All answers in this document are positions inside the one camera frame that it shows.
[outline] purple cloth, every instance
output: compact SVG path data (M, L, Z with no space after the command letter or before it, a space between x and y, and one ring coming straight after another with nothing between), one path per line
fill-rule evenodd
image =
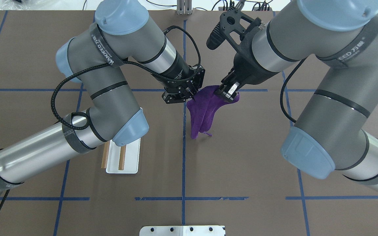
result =
M214 91L218 88L218 85L206 86L195 94L194 99L186 103L187 108L190 112L191 118L191 135L192 139L196 139L199 133L207 133L210 130L215 112L227 103L222 100L219 96L214 94ZM236 103L240 99L240 94L234 98L232 103Z

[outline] white bracket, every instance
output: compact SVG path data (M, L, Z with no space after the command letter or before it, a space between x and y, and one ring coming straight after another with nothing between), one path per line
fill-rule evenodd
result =
M192 15L192 0L177 0L177 15Z
M139 236L225 236L225 226L145 226Z

